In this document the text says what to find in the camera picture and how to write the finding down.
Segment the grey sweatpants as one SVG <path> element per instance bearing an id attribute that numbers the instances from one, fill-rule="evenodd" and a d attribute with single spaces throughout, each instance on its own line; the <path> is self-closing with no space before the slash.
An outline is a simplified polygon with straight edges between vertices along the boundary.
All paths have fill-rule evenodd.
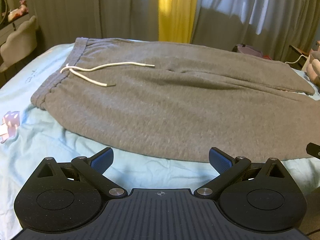
<path id="1" fill-rule="evenodd" d="M 65 129 L 159 158 L 252 161 L 319 143 L 315 88 L 279 61 L 193 44 L 77 38 L 31 97 Z"/>

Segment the light blue printed bedsheet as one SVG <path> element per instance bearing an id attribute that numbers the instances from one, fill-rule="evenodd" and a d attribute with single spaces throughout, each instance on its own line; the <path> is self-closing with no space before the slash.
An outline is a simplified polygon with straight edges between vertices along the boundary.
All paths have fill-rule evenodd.
<path id="1" fill-rule="evenodd" d="M 218 197 L 196 197 L 219 175 L 209 151 L 205 162 L 128 152 L 34 106 L 33 94 L 61 66 L 39 83 L 1 90 L 9 103 L 1 107 L 1 239 L 319 239 L 319 159 L 306 149 L 304 158 L 259 162 L 228 154 L 251 166 Z M 114 160 L 103 176 L 126 197 L 108 198 L 71 164 L 107 147 Z"/>

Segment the pink plush toy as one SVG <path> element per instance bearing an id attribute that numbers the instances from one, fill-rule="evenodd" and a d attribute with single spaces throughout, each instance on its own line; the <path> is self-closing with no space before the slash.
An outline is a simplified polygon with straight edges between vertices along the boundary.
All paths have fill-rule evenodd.
<path id="1" fill-rule="evenodd" d="M 320 61 L 319 61 L 319 40 L 316 41 L 317 49 L 309 54 L 306 73 L 310 81 L 319 87 L 320 85 Z"/>

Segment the purple bag by bed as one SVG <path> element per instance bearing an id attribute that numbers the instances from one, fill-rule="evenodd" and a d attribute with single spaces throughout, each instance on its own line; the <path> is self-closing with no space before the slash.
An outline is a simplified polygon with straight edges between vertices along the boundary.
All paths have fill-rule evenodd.
<path id="1" fill-rule="evenodd" d="M 236 46 L 233 47 L 232 52 L 252 55 L 260 58 L 264 57 L 261 51 L 254 49 L 252 46 L 249 46 L 246 44 L 237 44 Z"/>

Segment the white sheer curtain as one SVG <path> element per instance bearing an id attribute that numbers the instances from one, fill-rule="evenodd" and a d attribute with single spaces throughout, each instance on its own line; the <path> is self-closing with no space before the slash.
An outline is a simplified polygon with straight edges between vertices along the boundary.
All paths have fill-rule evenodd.
<path id="1" fill-rule="evenodd" d="M 197 0 L 192 44 L 230 51 L 246 44 L 274 60 L 312 47 L 319 0 Z"/>

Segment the white cloud-shaped chair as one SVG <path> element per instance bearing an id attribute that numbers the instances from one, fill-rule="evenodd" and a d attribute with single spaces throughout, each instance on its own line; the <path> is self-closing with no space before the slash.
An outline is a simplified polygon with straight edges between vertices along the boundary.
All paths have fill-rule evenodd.
<path id="1" fill-rule="evenodd" d="M 1 45 L 1 57 L 3 63 L 1 72 L 4 72 L 18 61 L 26 58 L 37 47 L 36 39 L 36 16 L 31 16 L 7 37 Z"/>

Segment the grey curtain left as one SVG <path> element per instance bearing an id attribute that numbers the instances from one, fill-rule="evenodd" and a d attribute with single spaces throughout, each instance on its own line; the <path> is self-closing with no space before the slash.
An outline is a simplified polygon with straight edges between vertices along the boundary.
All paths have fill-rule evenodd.
<path id="1" fill-rule="evenodd" d="M 26 0 L 40 47 L 78 37 L 158 40 L 158 0 Z"/>

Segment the pink toy on shelf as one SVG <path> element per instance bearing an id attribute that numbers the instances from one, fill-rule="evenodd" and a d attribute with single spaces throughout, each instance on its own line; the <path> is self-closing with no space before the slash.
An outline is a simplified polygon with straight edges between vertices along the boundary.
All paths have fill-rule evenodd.
<path id="1" fill-rule="evenodd" d="M 12 10 L 8 14 L 8 22 L 12 22 L 29 13 L 26 0 L 20 0 L 20 7 Z"/>

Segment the yellow curtain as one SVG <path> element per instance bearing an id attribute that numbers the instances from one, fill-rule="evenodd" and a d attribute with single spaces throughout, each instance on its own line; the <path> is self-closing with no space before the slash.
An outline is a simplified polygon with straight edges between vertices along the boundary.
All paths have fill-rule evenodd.
<path id="1" fill-rule="evenodd" d="M 197 0 L 158 0 L 158 39 L 190 43 Z"/>

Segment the black round fan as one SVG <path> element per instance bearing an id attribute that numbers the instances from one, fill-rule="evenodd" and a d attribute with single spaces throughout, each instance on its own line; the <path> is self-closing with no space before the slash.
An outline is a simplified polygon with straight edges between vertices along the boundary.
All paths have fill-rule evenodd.
<path id="1" fill-rule="evenodd" d="M 9 6 L 7 0 L 0 0 L 0 26 L 3 28 L 8 21 Z"/>

